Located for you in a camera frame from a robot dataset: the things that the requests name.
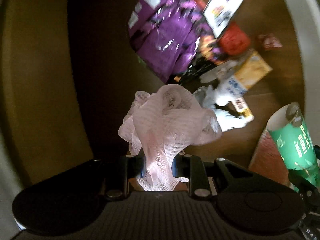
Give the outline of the small red candy wrapper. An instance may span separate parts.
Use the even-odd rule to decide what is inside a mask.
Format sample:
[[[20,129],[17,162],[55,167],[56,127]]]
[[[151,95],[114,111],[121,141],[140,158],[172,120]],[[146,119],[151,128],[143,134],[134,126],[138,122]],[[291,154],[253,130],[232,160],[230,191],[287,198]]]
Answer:
[[[258,35],[257,41],[265,51],[276,50],[283,47],[279,39],[274,34]]]

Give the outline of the red plastic bag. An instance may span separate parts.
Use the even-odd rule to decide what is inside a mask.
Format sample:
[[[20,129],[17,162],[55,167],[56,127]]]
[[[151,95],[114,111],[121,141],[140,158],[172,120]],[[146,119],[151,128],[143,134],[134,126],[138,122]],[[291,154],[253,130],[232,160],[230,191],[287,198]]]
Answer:
[[[242,54],[249,48],[250,44],[250,38],[235,22],[229,24],[219,39],[220,47],[230,56]]]

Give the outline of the green paper cup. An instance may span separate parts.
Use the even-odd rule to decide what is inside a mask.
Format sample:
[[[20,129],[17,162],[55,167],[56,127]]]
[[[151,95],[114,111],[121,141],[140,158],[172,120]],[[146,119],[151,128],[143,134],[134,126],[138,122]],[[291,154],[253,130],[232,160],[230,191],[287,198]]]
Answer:
[[[309,130],[297,102],[277,110],[266,129],[276,144],[287,170],[319,187],[319,165]]]

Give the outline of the purple snack bag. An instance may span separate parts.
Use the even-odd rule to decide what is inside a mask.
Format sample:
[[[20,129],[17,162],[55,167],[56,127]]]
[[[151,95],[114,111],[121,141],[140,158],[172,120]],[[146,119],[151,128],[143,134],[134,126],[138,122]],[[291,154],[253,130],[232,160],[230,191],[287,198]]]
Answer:
[[[166,83],[183,74],[212,30],[195,0],[139,0],[128,22],[132,49]]]

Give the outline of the pink foam fruit net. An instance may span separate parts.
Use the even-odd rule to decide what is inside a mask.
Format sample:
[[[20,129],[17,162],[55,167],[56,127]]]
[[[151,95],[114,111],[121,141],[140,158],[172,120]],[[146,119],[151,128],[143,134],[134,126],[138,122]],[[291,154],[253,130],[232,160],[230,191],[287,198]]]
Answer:
[[[208,144],[221,137],[215,113],[200,106],[180,85],[164,85],[149,94],[138,91],[118,135],[129,152],[146,157],[146,174],[137,181],[145,191],[172,191],[185,176],[175,178],[171,167],[176,155],[189,145]]]

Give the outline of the yellow paper packet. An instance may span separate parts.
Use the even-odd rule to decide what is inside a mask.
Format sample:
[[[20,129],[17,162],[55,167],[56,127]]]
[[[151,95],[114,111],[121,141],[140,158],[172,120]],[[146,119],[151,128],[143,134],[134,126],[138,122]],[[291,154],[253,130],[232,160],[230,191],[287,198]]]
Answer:
[[[240,68],[228,79],[228,84],[237,96],[243,96],[272,70],[260,54],[251,49]]]

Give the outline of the white purple carton box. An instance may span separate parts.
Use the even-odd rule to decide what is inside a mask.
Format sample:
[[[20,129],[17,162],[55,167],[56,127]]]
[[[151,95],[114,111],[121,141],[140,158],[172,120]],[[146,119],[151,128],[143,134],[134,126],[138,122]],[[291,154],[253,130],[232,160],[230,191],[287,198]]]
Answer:
[[[212,29],[215,38],[219,38],[244,0],[209,0],[203,15]]]

